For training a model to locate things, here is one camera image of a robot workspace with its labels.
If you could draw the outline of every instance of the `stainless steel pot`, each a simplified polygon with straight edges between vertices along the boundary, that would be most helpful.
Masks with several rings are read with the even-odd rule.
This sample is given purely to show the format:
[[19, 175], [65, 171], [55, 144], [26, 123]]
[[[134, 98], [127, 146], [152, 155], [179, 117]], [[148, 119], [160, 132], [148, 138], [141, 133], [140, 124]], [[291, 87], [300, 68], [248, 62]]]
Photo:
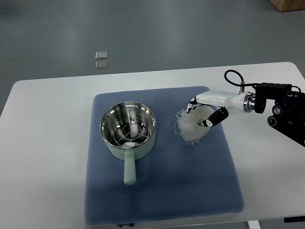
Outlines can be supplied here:
[[155, 128], [152, 111], [141, 103], [120, 103], [104, 114], [101, 134], [110, 152], [125, 161], [125, 184], [136, 182], [135, 160], [146, 156], [153, 148]]

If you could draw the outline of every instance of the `robotic hand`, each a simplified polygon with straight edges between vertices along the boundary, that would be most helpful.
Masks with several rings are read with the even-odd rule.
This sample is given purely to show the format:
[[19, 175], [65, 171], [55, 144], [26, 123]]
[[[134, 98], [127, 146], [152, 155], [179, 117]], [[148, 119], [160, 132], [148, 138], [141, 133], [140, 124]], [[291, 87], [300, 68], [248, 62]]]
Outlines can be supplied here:
[[[235, 84], [228, 80], [226, 76], [228, 72], [238, 74], [242, 80], [241, 84]], [[201, 105], [220, 107], [198, 125], [213, 127], [219, 124], [228, 117], [228, 109], [231, 108], [245, 113], [254, 110], [256, 113], [262, 114], [266, 107], [266, 100], [272, 99], [275, 100], [272, 108], [273, 115], [268, 117], [268, 124], [305, 146], [305, 93], [302, 93], [300, 88], [291, 84], [279, 83], [245, 84], [243, 77], [235, 70], [226, 71], [224, 77], [229, 83], [240, 87], [239, 93], [207, 91], [193, 98], [187, 106], [187, 112]], [[252, 86], [255, 89], [255, 94], [245, 92], [245, 86]], [[299, 92], [292, 91], [293, 87], [297, 88]]]

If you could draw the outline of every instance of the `blue cushion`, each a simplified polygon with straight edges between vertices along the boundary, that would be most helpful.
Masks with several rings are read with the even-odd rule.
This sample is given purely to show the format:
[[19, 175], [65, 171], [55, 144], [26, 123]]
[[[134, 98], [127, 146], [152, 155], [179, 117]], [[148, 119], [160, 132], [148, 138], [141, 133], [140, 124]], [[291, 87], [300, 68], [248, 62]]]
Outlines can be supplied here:
[[[243, 196], [221, 125], [197, 149], [174, 131], [175, 114], [207, 87], [168, 88], [99, 94], [94, 98], [87, 163], [87, 224], [119, 224], [241, 212]], [[135, 162], [137, 182], [123, 182], [124, 161], [111, 154], [100, 121], [113, 105], [136, 101], [156, 118], [152, 151]]]

